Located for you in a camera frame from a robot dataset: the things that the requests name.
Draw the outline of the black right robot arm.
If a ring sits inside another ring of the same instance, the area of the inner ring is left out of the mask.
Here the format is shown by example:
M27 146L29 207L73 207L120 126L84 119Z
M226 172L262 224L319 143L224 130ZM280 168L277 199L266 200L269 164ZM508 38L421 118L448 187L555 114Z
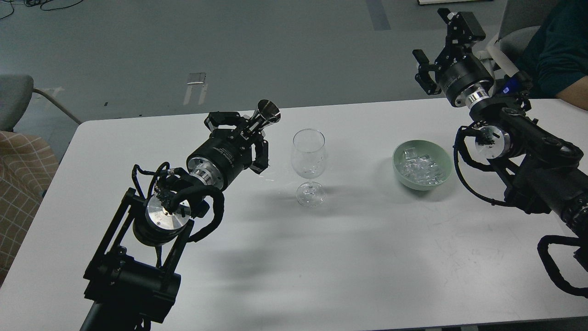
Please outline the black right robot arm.
M587 297L586 287L574 287L561 275L550 255L550 245L576 247L575 259L587 268L587 175L579 169L582 150L540 128L527 117L531 78L513 68L508 79L491 92L493 74L472 51L485 32L472 12L437 10L447 26L445 46L430 62L422 50L413 50L418 62L414 76L429 96L443 93L452 107L468 107L472 124L461 126L454 139L457 176L473 193L459 168L459 160L483 172L496 173L506 186L504 200L479 193L479 199L526 214L556 212L574 237L546 235L537 251L551 281L569 295Z

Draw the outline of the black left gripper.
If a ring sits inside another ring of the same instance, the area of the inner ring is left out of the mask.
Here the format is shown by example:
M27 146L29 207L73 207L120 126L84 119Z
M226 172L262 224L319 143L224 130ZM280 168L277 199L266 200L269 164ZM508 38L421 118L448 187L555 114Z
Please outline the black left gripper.
M189 174L199 176L207 185L225 190L247 168L256 174L264 172L269 167L269 143L264 136L251 133L249 124L249 120L238 112L209 113L204 125L211 134L187 157Z

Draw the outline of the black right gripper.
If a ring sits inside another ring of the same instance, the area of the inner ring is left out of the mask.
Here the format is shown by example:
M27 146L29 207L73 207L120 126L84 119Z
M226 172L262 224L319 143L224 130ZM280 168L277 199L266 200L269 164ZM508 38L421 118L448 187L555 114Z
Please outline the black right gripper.
M451 12L437 9L447 25L445 46L435 63L430 63L423 50L413 50L418 63L414 79L428 94L443 94L456 108L471 108L490 98L489 90L494 79L481 61L472 55L472 47L486 39L486 33L472 12ZM435 80L430 73L435 73Z

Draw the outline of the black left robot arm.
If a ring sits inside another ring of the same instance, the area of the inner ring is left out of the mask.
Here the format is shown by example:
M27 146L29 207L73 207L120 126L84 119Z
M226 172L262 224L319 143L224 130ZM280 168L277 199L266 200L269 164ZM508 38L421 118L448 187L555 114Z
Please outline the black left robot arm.
M94 303L82 331L149 331L164 322L179 292L175 270L185 246L218 228L223 191L240 172L267 169L263 129L280 119L267 100L250 118L213 112L204 120L210 136L187 157L185 168L134 166L134 187L124 194L84 274L85 297Z

